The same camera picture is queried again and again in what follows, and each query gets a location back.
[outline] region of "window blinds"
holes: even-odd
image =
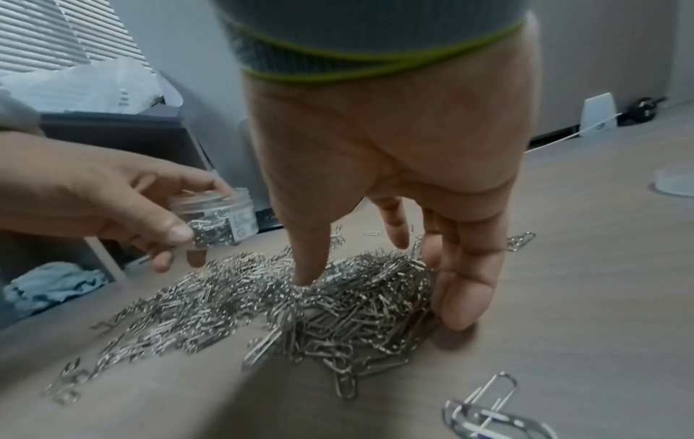
[[[0,0],[0,75],[119,56],[150,67],[107,0]]]

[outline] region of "wall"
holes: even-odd
[[[621,111],[638,98],[665,95],[677,0],[534,3],[544,45],[544,97],[537,134],[578,124],[583,101],[591,96],[611,92]],[[694,1],[682,3],[694,8]]]
[[[668,105],[694,101],[694,1],[682,0],[672,60]]]
[[[111,0],[150,64],[184,99],[184,123],[219,174],[247,187],[256,209],[270,207],[267,189],[239,123],[246,117],[241,74],[208,1]]]
[[[239,73],[207,1],[111,4],[150,62],[187,89],[186,99],[198,100],[199,117],[225,124],[207,125],[213,163],[228,178],[248,174],[239,164],[249,154],[236,148],[245,117]],[[535,0],[545,66],[536,135],[578,124],[591,96],[612,92],[624,109],[637,98],[664,95],[678,7],[677,0]],[[220,135],[227,145],[215,145],[212,137]]]

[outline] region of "fingernail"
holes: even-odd
[[[186,224],[173,226],[166,234],[166,243],[169,245],[181,245],[193,239],[193,230]]]

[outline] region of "table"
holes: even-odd
[[[0,437],[7,439],[453,438],[441,422],[491,374],[520,381],[509,411],[568,438],[690,437],[694,401],[694,201],[659,194],[653,172],[694,160],[692,111],[526,155],[497,296],[470,331],[438,331],[409,365],[335,396],[318,364],[277,357],[241,373],[251,335],[192,356],[117,367],[62,408],[38,393],[104,346],[87,327],[188,270],[143,271],[0,332]],[[416,206],[407,211],[421,231]],[[373,206],[344,218],[340,255],[386,246]],[[276,252],[283,231],[240,250]]]

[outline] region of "blue cloth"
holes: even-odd
[[[22,317],[46,310],[66,300],[108,284],[101,270],[88,271],[73,263],[54,262],[34,268],[3,288],[5,300]]]

